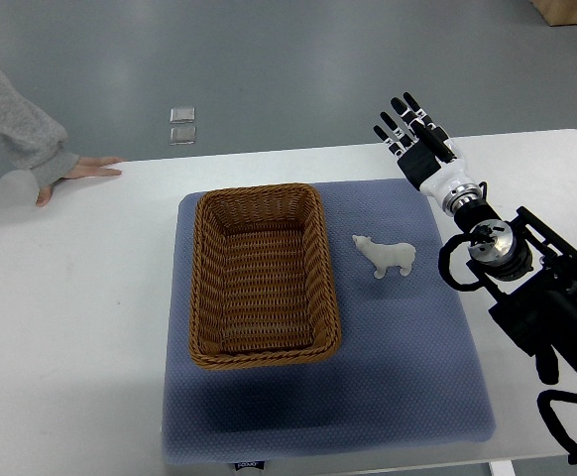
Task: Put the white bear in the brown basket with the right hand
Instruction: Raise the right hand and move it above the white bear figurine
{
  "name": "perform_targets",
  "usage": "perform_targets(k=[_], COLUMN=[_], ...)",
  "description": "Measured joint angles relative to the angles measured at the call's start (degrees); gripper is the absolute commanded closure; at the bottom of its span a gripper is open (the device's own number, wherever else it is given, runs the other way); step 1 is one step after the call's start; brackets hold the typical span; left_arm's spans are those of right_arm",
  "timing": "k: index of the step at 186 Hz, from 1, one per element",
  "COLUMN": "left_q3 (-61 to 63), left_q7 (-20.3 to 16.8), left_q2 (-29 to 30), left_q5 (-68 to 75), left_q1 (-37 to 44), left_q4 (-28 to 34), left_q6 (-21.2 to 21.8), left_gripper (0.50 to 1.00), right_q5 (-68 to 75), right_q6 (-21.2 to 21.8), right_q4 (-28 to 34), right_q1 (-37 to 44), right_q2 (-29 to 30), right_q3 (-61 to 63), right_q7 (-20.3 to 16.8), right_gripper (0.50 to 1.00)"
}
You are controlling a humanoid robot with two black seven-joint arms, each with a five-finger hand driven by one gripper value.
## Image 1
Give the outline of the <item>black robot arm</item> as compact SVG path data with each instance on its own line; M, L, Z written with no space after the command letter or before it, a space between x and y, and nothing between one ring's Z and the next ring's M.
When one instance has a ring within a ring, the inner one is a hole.
M486 200L484 184L459 185L443 210L460 234L438 256L438 271L452 289L485 289L489 314L525 354L546 385L537 407L550 434L577 465L577 442L553 408L577 405L577 250L524 207L502 220Z

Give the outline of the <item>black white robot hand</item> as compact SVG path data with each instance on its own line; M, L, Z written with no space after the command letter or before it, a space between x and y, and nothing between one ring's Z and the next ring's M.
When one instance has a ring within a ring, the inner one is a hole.
M416 190L434 198L451 216L465 203L485 197L484 188L468 176L454 141L410 93L393 98L391 106L401 121L383 111L384 125L376 125L374 132Z

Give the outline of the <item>grey sweater forearm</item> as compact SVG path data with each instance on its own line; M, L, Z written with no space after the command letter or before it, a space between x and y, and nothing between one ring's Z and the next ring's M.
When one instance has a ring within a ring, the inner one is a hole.
M65 129L23 97L0 69L0 143L10 162L34 176L39 187L64 178L79 156L64 146Z

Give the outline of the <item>person's bare hand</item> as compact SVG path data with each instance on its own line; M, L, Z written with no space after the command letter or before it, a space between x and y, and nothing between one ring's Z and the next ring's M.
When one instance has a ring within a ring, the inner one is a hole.
M52 199L54 188L65 180L88 179L88 178L111 178L122 175L122 171L114 169L114 166L123 164L125 160L120 157L85 157L78 158L75 166L61 178L51 184L39 188L36 201L37 207L46 206Z

